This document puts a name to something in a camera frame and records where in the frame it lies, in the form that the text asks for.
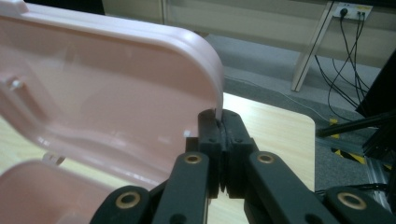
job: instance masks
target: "screw hole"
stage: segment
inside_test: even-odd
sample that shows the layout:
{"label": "screw hole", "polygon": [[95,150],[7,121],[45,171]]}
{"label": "screw hole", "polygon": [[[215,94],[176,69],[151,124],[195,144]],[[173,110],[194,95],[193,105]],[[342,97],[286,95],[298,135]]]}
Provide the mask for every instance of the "screw hole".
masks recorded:
{"label": "screw hole", "polygon": [[190,155],[184,158],[186,163],[195,164],[201,161],[201,157],[198,155]]}
{"label": "screw hole", "polygon": [[122,193],[116,200],[116,206],[120,209],[135,207],[140,202],[140,194],[136,191]]}
{"label": "screw hole", "polygon": [[262,163],[272,163],[272,162],[274,162],[274,157],[267,155],[267,154],[260,154],[257,157],[257,160]]}
{"label": "screw hole", "polygon": [[345,206],[356,210],[364,210],[367,207],[367,204],[362,198],[352,193],[341,192],[338,193],[337,198]]}

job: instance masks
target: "electrical socket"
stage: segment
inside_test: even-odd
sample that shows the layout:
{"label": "electrical socket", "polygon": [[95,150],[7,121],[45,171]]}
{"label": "electrical socket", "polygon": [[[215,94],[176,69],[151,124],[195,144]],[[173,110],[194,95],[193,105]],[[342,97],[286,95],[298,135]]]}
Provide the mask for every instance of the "electrical socket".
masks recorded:
{"label": "electrical socket", "polygon": [[345,15],[344,19],[350,19],[350,20],[358,20],[359,15],[358,12],[363,13],[364,12],[364,20],[367,20],[369,17],[369,14],[373,7],[371,6],[366,6],[366,5],[357,5],[357,4],[350,4],[350,3],[338,3],[337,9],[334,11],[333,16],[334,17],[341,17],[340,11],[346,8],[347,9],[347,14]]}

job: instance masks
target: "container lid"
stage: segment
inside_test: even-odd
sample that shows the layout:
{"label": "container lid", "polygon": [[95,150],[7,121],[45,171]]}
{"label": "container lid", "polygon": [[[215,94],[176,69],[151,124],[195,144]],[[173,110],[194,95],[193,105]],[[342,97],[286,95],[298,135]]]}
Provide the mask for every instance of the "container lid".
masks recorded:
{"label": "container lid", "polygon": [[0,114],[43,148],[151,189],[222,108],[222,65],[175,27],[0,0]]}

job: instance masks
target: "table surface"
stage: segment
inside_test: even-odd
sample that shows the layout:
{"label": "table surface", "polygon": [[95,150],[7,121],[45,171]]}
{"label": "table surface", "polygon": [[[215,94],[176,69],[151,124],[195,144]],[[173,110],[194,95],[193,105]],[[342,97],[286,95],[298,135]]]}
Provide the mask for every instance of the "table surface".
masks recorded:
{"label": "table surface", "polygon": [[[311,118],[227,93],[224,93],[223,108],[242,117],[259,150],[277,154],[309,189],[314,189],[315,123]],[[44,153],[0,117],[0,174],[19,162],[40,159]],[[61,166],[87,178],[106,181],[114,188],[131,184],[74,161],[66,160]],[[209,205],[208,223],[248,223],[243,200],[230,200],[221,193]]]}

